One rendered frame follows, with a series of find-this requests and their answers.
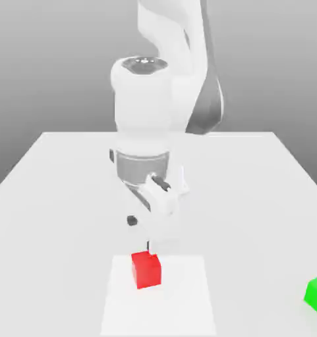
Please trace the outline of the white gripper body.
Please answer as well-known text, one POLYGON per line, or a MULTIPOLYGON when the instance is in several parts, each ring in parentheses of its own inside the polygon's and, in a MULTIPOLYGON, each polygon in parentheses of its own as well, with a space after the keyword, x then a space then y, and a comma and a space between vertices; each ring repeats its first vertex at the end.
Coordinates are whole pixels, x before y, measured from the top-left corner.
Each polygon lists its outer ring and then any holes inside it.
POLYGON ((163 242, 177 236, 180 227, 180 201, 188 193, 182 165, 168 169, 167 178, 151 172, 138 186, 124 184, 138 202, 126 217, 129 226, 140 226, 149 242, 163 242))

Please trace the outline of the small red cube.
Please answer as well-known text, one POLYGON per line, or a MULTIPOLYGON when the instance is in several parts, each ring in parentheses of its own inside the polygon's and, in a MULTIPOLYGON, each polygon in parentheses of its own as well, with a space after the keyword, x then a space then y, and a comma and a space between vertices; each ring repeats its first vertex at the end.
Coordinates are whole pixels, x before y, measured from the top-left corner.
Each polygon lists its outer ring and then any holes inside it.
POLYGON ((161 284, 161 263, 156 254, 149 251, 131 255, 132 275, 138 289, 149 288, 161 284))

